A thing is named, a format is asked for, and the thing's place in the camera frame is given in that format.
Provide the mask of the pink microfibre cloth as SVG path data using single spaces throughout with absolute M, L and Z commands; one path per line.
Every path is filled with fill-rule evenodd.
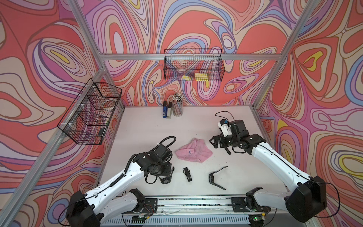
M 203 163 L 213 155 L 213 152 L 207 147 L 203 139 L 193 138 L 190 143 L 182 146 L 175 154 L 180 160 Z

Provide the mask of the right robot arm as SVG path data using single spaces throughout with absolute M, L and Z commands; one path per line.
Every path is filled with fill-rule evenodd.
M 250 135 L 243 120 L 218 122 L 220 134 L 210 139 L 214 148 L 223 148 L 231 155 L 235 148 L 239 154 L 249 154 L 269 168 L 287 187 L 287 192 L 267 191 L 256 187 L 246 193 L 243 205 L 250 211 L 271 207 L 287 211 L 294 219 L 304 223 L 327 208 L 327 185 L 319 176 L 311 177 L 278 154 L 258 134 Z

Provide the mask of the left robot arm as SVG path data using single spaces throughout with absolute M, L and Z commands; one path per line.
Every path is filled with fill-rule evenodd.
M 131 189 L 128 193 L 120 194 L 135 182 L 155 176 L 156 180 L 164 180 L 172 176 L 171 159 L 173 153 L 170 145 L 176 142 L 175 136 L 168 136 L 164 141 L 172 140 L 170 144 L 159 142 L 150 151 L 133 154 L 124 170 L 110 178 L 96 188 L 82 193 L 75 192 L 69 205 L 60 213 L 64 217 L 66 227 L 99 227 L 106 220 L 119 214 L 144 209 L 145 197 L 138 189 Z

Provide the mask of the blue marker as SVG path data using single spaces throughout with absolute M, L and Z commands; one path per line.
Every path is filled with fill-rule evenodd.
M 167 111 L 168 111 L 168 102 L 165 100 L 163 102 L 163 118 L 167 118 Z

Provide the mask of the pencil cup with pencils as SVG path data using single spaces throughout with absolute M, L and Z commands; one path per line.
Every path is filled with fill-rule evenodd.
M 182 116 L 183 114 L 183 97 L 181 93 L 175 93 L 172 95 L 173 102 L 173 114 L 174 116 Z

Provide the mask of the yellow sponge in basket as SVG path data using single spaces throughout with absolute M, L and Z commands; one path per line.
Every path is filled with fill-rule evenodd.
M 195 73 L 194 78 L 196 81 L 209 81 L 209 76 L 207 73 Z

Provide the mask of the small yellow block in basket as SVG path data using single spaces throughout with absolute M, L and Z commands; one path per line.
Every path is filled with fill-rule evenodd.
M 182 78 L 181 78 L 182 80 L 186 80 L 186 81 L 191 81 L 192 80 L 192 78 L 191 77 L 189 77 L 189 76 L 186 76 L 186 75 L 182 75 Z

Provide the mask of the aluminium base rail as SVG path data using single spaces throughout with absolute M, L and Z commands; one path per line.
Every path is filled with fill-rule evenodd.
M 96 202 L 97 197 L 80 199 L 67 209 L 66 218 L 72 225 L 83 225 L 86 221 L 98 224 L 107 222 L 123 214 L 140 217 L 168 216 L 169 222 L 174 222 L 177 216 L 183 216 L 190 221 L 192 216 L 207 216 L 215 218 L 217 214 L 236 215 L 241 213 L 250 216 L 263 216 L 271 212 L 267 206 L 247 207 L 247 199 L 243 197 L 203 197 L 179 196 L 146 198 L 139 191 L 132 191 L 123 196 L 117 196 L 105 206 Z

